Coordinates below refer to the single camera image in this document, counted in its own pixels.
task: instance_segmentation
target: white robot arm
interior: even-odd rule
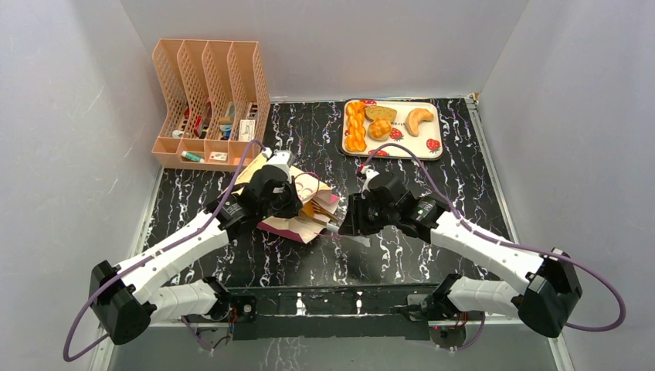
[[[162,285],[193,261],[223,248],[238,235],[249,233],[268,216],[299,215],[302,203],[290,176],[294,157],[288,151],[269,157],[266,165],[243,185],[240,194],[229,195],[216,218],[198,236],[175,249],[162,249],[207,223],[219,205],[217,201],[143,254],[114,266],[104,261],[92,270],[90,293],[147,255],[154,258],[116,281],[91,305],[115,344],[131,341],[153,322],[186,315],[222,320],[233,307],[243,310],[256,304],[252,296],[247,303],[239,301],[238,295],[230,294],[214,277],[174,287]],[[444,201],[432,196],[415,198],[393,175],[381,175],[370,168],[364,168],[362,173],[366,178],[363,191],[349,196],[346,218],[338,229],[341,235],[361,238],[394,225],[408,236],[452,250],[486,267],[501,279],[476,281],[451,274],[420,305],[408,303],[407,314],[444,319],[461,312],[487,311],[519,317],[542,335],[559,335],[582,295],[572,267],[556,259],[487,242],[464,228]],[[502,239],[479,227],[473,228]]]
[[[519,317],[528,327],[551,338],[559,336],[582,296],[575,269],[556,258],[540,256],[491,243],[475,236],[483,233],[503,241],[450,212],[442,199],[416,198],[394,175],[364,167],[362,193],[350,195],[342,235],[369,235],[394,225],[405,235],[446,248],[496,274],[501,281],[477,281],[449,275],[432,297],[409,311],[421,318],[451,317],[460,312],[485,311]],[[558,249],[552,251],[565,255]]]
[[[153,257],[114,282],[91,305],[114,344],[131,341],[152,322],[184,315],[205,315],[213,319],[227,316],[230,303],[223,300],[227,290],[213,277],[170,288],[162,285],[210,251],[223,248],[242,233],[249,233],[261,220],[269,216],[289,219],[299,215],[302,202],[290,175],[294,156],[290,151],[271,155],[268,150],[267,154],[266,164],[240,187],[239,194],[228,195],[216,218],[197,236],[175,248],[165,249],[200,230],[215,213],[218,200],[151,249],[114,266],[105,260],[92,270],[90,295],[147,255]]]

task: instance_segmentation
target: toy food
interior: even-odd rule
[[[348,129],[346,130],[346,149],[350,152],[363,152],[366,150],[364,136],[364,102],[351,102],[346,107],[348,115]]]
[[[374,121],[377,118],[385,118],[391,122],[395,120],[395,114],[398,111],[389,107],[382,106],[366,106],[364,108],[364,113],[366,114],[367,119]]]
[[[414,137],[419,136],[419,124],[422,121],[432,121],[434,120],[434,114],[428,111],[425,108],[414,108],[407,115],[407,120],[405,120],[405,126],[409,135]]]
[[[386,141],[391,134],[391,121],[378,118],[368,126],[368,136],[376,141]]]

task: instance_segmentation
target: paper bag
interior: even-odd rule
[[[241,171],[235,184],[249,182],[255,171],[265,164],[266,158],[262,154],[258,155]],[[291,176],[295,178],[296,191],[304,205],[301,216],[293,219],[270,217],[260,222],[257,227],[290,240],[307,243],[316,238],[330,221],[334,221],[333,215],[339,206],[339,197],[332,194],[329,185],[319,182],[311,174],[303,174],[303,171],[295,166],[291,167]],[[316,209],[324,213],[315,213]]]

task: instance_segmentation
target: black metal base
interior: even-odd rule
[[[452,318],[431,306],[421,321],[409,320],[396,308],[408,298],[429,301],[439,284],[374,284],[344,287],[228,288],[230,304],[239,315],[234,340],[304,336],[380,337],[430,340],[426,321]],[[249,305],[250,312],[244,312]],[[211,322],[190,316],[192,322]]]

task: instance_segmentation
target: gray wall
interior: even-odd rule
[[[0,364],[67,365],[90,269],[127,257],[158,165],[161,91],[119,2],[0,2]],[[73,342],[97,333],[89,314]]]
[[[532,1],[481,96],[483,126],[524,243],[558,246],[623,293],[605,334],[567,330],[577,370],[653,369],[655,2]],[[614,320],[588,276],[572,320]]]
[[[277,99],[480,91],[528,0],[121,0],[148,51],[162,37],[261,42]]]

